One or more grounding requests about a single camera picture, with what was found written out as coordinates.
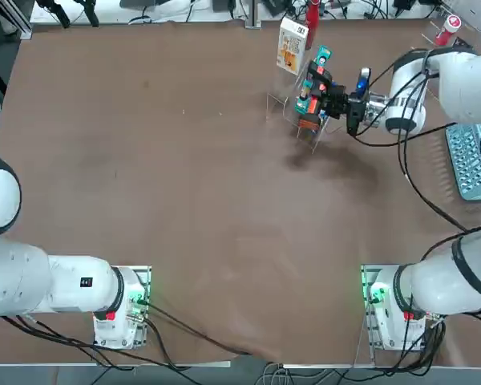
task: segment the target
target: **red cap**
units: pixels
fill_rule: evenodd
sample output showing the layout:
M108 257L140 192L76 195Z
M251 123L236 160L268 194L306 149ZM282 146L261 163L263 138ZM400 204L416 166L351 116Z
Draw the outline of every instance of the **red cap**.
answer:
M462 26L462 19L452 14L447 16L446 22L443 24L443 27L448 31L454 34L459 28Z

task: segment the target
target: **cardboard box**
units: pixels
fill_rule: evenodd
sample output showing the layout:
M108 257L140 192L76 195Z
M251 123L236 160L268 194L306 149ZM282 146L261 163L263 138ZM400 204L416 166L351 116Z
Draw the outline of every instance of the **cardboard box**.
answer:
M298 75L305 55L308 27L283 18L280 25L280 38L276 64L288 72Z

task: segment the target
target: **brown table surface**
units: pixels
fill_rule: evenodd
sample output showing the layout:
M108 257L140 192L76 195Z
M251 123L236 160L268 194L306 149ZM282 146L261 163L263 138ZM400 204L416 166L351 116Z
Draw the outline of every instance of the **brown table surface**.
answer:
M423 46L422 21L327 22L316 37L353 87ZM285 363L351 364L364 313L362 263L418 261L455 229L414 194L396 148L340 131L308 156L265 120L278 25L72 27L23 42L0 122L0 156L23 189L8 237L48 253L152 265L153 301L213 338ZM375 87L388 92L390 76ZM447 122L427 100L426 126ZM394 137L372 130L371 142ZM410 142L421 190L465 223L443 133ZM92 340L90 314L43 316ZM231 357L159 322L179 362ZM357 363L368 363L366 338ZM160 359L156 343L139 351ZM118 363L135 363L116 358ZM379 355L378 363L393 363ZM0 363L82 363L75 349L0 320ZM481 367L481 323L455 316L438 365Z

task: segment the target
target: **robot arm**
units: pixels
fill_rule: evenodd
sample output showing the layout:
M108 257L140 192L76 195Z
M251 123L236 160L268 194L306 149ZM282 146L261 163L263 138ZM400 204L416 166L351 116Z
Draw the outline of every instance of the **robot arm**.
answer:
M432 51L415 52L401 57L394 65L394 77L389 97L392 98L398 90L416 74L428 70L430 75L439 77L439 102L445 113L457 123L481 124L481 56L476 55L465 47L439 48ZM386 111L386 129L391 133L398 133L402 125L403 109L405 120L410 118L415 104L419 108L415 113L412 123L411 135L417 134L422 129L426 111L423 106L424 95L411 97L410 102L405 102L414 89L414 86L425 79L420 75Z
M0 159L0 235L18 218L22 191ZM0 316L92 312L95 341L113 349L142 346L149 299L147 266L110 266L88 256L47 255L0 237Z
M348 127L348 132L356 133L358 123L369 124L380 115L380 125L392 134L408 127L411 135L419 133L426 109L425 95L417 86L424 81L426 70L429 76L439 77L439 102L453 121L481 124L481 56L464 47L449 47L402 56L394 65L389 96L369 92L364 119L358 114L357 127ZM390 106L383 112L388 100ZM425 261L382 268L367 297L385 349L401 350L419 338L426 314L481 311L481 230L456 239Z

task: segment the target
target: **black label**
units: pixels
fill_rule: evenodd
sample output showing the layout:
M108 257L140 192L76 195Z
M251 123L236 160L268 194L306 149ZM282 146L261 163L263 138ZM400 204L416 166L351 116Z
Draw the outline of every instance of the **black label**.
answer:
M80 278L80 287L92 287L93 278L92 277L82 277Z

